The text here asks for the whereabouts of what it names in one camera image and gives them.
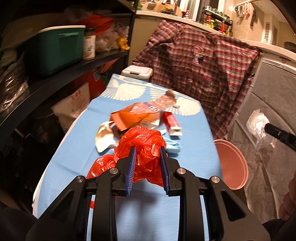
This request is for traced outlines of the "person's hand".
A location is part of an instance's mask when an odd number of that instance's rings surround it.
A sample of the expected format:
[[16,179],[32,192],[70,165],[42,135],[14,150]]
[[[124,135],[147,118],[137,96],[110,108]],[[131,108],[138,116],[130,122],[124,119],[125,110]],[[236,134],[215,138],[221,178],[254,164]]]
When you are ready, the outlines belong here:
[[279,209],[280,219],[287,221],[295,211],[295,199],[296,199],[296,173],[294,173],[292,180],[288,184],[288,193],[283,198],[283,203]]

